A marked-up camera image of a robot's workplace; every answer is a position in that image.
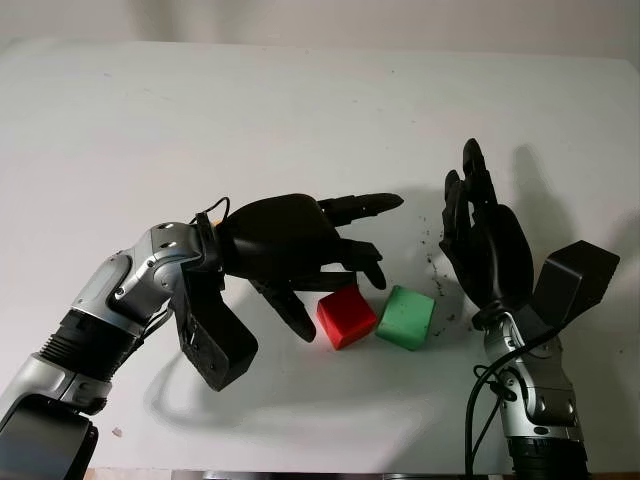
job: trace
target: robot finger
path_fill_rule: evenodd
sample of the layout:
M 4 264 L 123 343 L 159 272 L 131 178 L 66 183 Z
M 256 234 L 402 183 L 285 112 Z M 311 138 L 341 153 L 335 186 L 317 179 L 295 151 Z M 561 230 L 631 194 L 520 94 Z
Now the robot finger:
M 338 262 L 345 269 L 364 273 L 371 284 L 380 290 L 387 287 L 384 273 L 378 265 L 382 255 L 372 243 L 340 239 L 339 252 Z
M 349 195 L 320 200 L 318 205 L 335 227 L 348 225 L 353 220 L 373 217 L 402 205 L 404 200 L 394 193 Z
M 291 330 L 306 342 L 316 336 L 316 327 L 309 318 L 304 303 L 286 283 L 267 283 L 251 280 L 254 288 L 264 296 Z
M 355 272 L 318 272 L 289 281 L 292 290 L 304 292 L 335 292 L 356 283 Z

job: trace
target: white wall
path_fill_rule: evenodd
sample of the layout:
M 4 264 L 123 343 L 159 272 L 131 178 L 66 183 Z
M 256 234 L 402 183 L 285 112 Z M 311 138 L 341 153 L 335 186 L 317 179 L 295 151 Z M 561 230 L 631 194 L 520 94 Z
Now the white wall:
M 0 36 L 625 58 L 639 0 L 0 0 Z

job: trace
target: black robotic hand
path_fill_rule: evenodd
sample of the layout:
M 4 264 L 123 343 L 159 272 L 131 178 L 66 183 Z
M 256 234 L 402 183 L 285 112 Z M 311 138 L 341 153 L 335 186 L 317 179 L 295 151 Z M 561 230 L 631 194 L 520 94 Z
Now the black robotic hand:
M 301 338 L 315 327 L 294 291 L 335 291 L 363 272 L 377 288 L 386 286 L 371 243 L 340 238 L 335 227 L 399 206 L 394 194 L 348 196 L 316 202 L 302 194 L 259 200 L 212 227 L 196 215 L 202 255 L 182 265 L 170 307 L 180 345 L 207 384 L 221 390 L 247 371 L 255 337 L 224 304 L 224 275 L 246 278 Z M 340 263 L 345 272 L 321 272 Z
M 462 168 L 464 180 L 455 170 L 445 180 L 440 248 L 465 293 L 480 309 L 517 309 L 533 290 L 529 244 L 511 209 L 498 203 L 482 151 L 473 138 L 464 146 Z M 474 318 L 476 327 L 481 315 Z

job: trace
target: foam block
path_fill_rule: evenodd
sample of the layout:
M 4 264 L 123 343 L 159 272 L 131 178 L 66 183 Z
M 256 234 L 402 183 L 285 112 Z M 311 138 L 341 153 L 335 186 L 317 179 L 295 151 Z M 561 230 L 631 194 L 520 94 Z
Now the foam block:
M 376 325 L 376 314 L 360 295 L 357 285 L 349 285 L 318 302 L 318 320 L 333 348 L 340 350 L 368 335 Z
M 434 306 L 432 298 L 395 286 L 376 335 L 407 350 L 416 350 L 427 337 Z

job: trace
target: white table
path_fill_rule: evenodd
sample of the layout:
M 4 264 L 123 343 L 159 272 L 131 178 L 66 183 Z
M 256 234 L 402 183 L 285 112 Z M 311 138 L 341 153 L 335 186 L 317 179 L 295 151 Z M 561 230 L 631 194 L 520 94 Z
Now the white table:
M 304 344 L 229 279 L 225 297 L 260 342 L 249 373 L 209 391 L 170 324 L 114 378 L 95 417 L 93 465 L 460 472 L 471 367 L 486 360 L 437 241 L 445 174 L 475 136 L 538 265 L 581 238 L 622 256 L 604 303 L 563 341 L 591 470 L 638 470 L 638 90 L 638 73 L 616 60 L 6 44 L 0 388 L 99 263 L 149 226 L 186 220 L 224 194 L 237 208 L 288 192 L 392 191 L 403 207 L 342 233 L 375 242 L 391 285 L 438 300 L 439 335 L 423 350 L 372 336 L 334 352 L 321 331 Z M 379 307 L 388 292 L 361 284 Z M 313 312 L 319 296 L 305 298 Z M 481 397 L 478 425 L 492 402 Z M 509 470 L 499 422 L 476 465 Z

